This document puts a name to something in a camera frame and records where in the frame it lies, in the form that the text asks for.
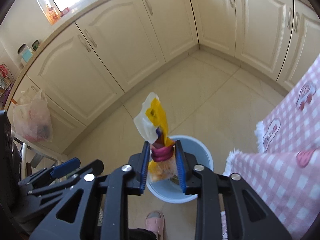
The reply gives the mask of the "yellow white snack wrapper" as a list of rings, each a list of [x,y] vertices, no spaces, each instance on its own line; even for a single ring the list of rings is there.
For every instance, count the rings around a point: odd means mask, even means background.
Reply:
[[[168,136],[167,115],[156,93],[149,93],[133,122],[150,145],[149,181],[155,183],[176,176],[175,141]]]

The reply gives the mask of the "cream kitchen cabinets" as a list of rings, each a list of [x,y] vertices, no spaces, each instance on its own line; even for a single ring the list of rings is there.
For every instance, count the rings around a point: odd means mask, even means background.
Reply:
[[[27,92],[48,98],[53,139],[27,139],[63,153],[125,93],[198,46],[247,64],[291,89],[319,53],[312,0],[96,0],[67,15],[40,43],[4,109]]]

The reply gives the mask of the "pink checkered tablecloth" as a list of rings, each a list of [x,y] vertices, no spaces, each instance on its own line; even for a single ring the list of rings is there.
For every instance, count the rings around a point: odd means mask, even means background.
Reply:
[[[224,175],[240,174],[293,239],[319,239],[319,59],[255,135],[258,152],[231,151]]]

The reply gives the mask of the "hanging plastic bag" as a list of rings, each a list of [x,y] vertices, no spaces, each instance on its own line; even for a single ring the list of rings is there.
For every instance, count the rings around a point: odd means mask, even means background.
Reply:
[[[53,127],[48,101],[43,90],[34,95],[31,90],[21,92],[12,108],[14,128],[17,134],[30,142],[51,142]]]

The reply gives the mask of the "pink slipper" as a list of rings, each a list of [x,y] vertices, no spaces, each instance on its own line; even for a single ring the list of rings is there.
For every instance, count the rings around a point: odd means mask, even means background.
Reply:
[[[164,237],[165,218],[161,211],[152,211],[145,219],[145,228],[153,232],[157,239]]]

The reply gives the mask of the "glass jar on counter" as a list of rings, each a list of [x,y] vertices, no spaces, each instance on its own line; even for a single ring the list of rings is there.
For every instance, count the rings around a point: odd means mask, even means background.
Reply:
[[[27,63],[33,55],[32,50],[25,43],[20,46],[17,53],[25,63]]]

